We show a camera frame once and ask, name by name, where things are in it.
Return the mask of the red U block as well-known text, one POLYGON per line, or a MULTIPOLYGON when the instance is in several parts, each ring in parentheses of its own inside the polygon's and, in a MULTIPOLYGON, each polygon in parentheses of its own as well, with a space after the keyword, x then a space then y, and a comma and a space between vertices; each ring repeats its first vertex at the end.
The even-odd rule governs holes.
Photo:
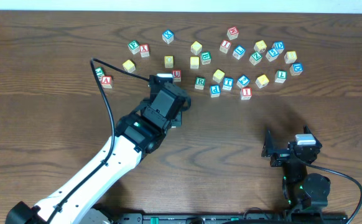
POLYGON ((172 70, 172 76, 173 76, 174 82, 182 81, 182 71, 181 70, 172 70))

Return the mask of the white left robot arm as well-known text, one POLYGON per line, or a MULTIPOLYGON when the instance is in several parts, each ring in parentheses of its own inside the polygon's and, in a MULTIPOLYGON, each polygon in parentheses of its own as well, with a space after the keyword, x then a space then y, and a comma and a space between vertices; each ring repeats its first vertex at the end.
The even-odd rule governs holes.
POLYGON ((170 73, 149 77, 150 97, 141 101, 114 129, 103 148, 66 184, 33 207, 19 202, 5 223, 80 223, 90 208, 122 176, 154 152, 169 129, 182 124, 191 99, 170 73))

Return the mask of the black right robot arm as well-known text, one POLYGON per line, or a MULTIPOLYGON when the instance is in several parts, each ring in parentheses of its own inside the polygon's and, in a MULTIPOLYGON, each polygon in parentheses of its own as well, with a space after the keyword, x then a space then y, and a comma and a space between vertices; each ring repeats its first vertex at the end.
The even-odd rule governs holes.
POLYGON ((322 144, 307 126, 284 149, 275 146, 270 131, 265 133, 261 156, 270 158, 271 167, 282 168, 282 191, 294 210, 317 212, 328 205, 330 179, 307 172, 307 166, 317 159, 321 148, 322 144))

